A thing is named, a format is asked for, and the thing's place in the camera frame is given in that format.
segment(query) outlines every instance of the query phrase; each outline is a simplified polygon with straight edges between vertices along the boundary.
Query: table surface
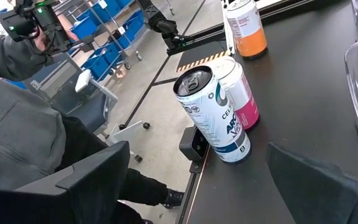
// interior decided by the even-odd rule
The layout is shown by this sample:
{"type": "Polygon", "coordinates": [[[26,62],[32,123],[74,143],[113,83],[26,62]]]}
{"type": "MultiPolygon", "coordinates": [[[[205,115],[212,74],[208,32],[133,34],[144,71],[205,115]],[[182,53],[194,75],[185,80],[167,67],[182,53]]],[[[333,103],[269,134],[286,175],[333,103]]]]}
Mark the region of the table surface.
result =
{"type": "Polygon", "coordinates": [[[265,162],[270,141],[358,175],[356,114],[344,52],[354,43],[351,5],[335,4],[264,27],[269,52],[242,64],[260,111],[250,157],[210,151],[184,223],[294,223],[265,162]]]}

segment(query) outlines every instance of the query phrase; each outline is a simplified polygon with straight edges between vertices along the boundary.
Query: yellow black warning stripe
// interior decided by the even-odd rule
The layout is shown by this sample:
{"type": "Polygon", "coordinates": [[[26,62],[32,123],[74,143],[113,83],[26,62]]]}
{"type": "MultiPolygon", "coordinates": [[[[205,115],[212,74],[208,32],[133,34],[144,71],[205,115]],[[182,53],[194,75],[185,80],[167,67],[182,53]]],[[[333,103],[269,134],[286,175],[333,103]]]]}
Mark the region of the yellow black warning stripe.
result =
{"type": "Polygon", "coordinates": [[[186,70],[188,70],[188,69],[190,69],[190,68],[193,68],[193,67],[195,67],[195,66],[197,66],[197,65],[202,65],[202,64],[204,64],[204,63],[206,63],[206,62],[212,61],[212,60],[214,60],[214,59],[217,59],[217,58],[222,57],[222,56],[225,56],[225,55],[229,55],[229,51],[228,51],[228,50],[222,51],[222,52],[220,52],[220,53],[217,53],[217,54],[211,55],[211,56],[209,56],[209,57],[203,58],[203,59],[201,59],[201,60],[198,60],[198,61],[196,61],[196,62],[192,62],[192,63],[189,63],[189,64],[184,65],[184,66],[182,66],[182,67],[179,67],[178,70],[177,70],[177,72],[184,72],[184,71],[186,71],[186,70]]]}

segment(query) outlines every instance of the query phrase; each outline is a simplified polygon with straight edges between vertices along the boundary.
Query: concrete floor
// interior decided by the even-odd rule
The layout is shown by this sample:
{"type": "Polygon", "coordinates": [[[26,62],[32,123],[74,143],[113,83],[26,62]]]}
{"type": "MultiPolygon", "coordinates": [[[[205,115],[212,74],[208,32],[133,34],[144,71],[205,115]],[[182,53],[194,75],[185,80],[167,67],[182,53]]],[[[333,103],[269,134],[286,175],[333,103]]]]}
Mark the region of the concrete floor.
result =
{"type": "MultiPolygon", "coordinates": [[[[171,15],[168,8],[163,10],[167,19],[177,22],[178,30],[183,32],[195,15],[203,0],[170,0],[175,10],[171,15]]],[[[161,8],[164,0],[153,0],[161,8]]],[[[203,7],[188,27],[186,34],[192,34],[222,22],[221,3],[217,0],[206,0],[203,7]]],[[[115,124],[125,123],[133,112],[142,95],[152,83],[158,70],[165,61],[167,46],[161,35],[147,32],[137,50],[143,56],[142,61],[131,57],[132,68],[123,70],[120,78],[107,78],[104,83],[118,96],[118,103],[111,112],[111,122],[108,130],[115,124]]],[[[176,73],[181,54],[170,57],[156,81],[167,80],[179,76],[176,73]]],[[[190,176],[190,161],[181,154],[178,145],[186,127],[193,123],[172,92],[173,83],[153,86],[136,110],[130,124],[138,120],[151,124],[149,130],[139,129],[130,141],[131,150],[141,155],[144,160],[137,163],[131,160],[130,167],[141,171],[148,177],[155,178],[172,189],[184,191],[190,176]]],[[[161,205],[150,207],[126,202],[136,209],[143,218],[152,220],[155,224],[174,223],[179,209],[167,210],[161,205]]]]}

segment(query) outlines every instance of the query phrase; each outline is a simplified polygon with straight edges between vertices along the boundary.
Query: celsius can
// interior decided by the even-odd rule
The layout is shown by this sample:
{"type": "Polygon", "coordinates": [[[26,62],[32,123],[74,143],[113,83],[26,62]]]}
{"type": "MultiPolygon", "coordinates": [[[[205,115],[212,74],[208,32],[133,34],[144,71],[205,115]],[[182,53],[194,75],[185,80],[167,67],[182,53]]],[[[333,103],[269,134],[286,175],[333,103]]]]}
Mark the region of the celsius can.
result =
{"type": "Polygon", "coordinates": [[[257,57],[267,51],[265,33],[254,0],[235,0],[227,7],[227,20],[243,57],[257,57]]]}
{"type": "Polygon", "coordinates": [[[186,71],[175,82],[173,91],[219,158],[238,162],[249,155],[248,136],[210,67],[186,71]]]}
{"type": "Polygon", "coordinates": [[[229,56],[212,60],[207,66],[218,78],[242,127],[251,128],[258,121],[259,111],[242,66],[229,56]]]}

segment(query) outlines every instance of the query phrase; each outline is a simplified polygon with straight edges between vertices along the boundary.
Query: person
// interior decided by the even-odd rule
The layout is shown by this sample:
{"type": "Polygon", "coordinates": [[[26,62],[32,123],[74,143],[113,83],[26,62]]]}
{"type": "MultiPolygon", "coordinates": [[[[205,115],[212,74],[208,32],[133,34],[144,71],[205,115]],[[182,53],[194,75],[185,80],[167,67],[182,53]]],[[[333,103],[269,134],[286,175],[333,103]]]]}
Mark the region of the person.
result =
{"type": "MultiPolygon", "coordinates": [[[[73,40],[75,34],[68,32],[73,40]]],[[[0,78],[21,81],[43,65],[30,57],[34,47],[45,49],[45,35],[14,42],[0,35],[0,78]]],[[[107,145],[82,122],[54,110],[43,98],[0,79],[0,189],[17,189],[94,154],[107,145]]],[[[121,200],[178,207],[183,193],[128,169],[121,200]]],[[[112,223],[152,223],[127,205],[117,202],[112,223]]]]}

